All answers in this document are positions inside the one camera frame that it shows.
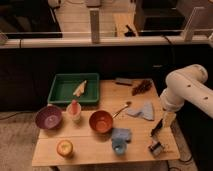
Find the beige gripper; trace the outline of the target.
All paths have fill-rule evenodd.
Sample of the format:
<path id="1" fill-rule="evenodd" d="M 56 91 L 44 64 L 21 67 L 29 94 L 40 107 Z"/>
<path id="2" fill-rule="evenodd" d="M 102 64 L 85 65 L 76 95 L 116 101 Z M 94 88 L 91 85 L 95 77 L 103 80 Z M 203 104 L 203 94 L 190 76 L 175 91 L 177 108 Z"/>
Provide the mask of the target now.
<path id="1" fill-rule="evenodd" d="M 151 130 L 150 136 L 154 136 L 162 126 L 164 128 L 170 127 L 172 122 L 175 120 L 176 114 L 173 112 L 165 112 L 163 115 L 163 119 L 161 119 L 157 125 Z"/>

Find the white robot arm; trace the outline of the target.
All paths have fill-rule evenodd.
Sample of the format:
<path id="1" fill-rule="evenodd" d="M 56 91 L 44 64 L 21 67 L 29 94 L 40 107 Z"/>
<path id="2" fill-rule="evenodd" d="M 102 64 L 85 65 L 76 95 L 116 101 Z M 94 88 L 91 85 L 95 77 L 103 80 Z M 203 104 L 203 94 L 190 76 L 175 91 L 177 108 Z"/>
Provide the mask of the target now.
<path id="1" fill-rule="evenodd" d="M 207 79 L 207 70 L 199 64 L 170 72 L 160 95 L 163 110 L 177 112 L 188 101 L 213 119 L 213 90 L 204 85 Z"/>

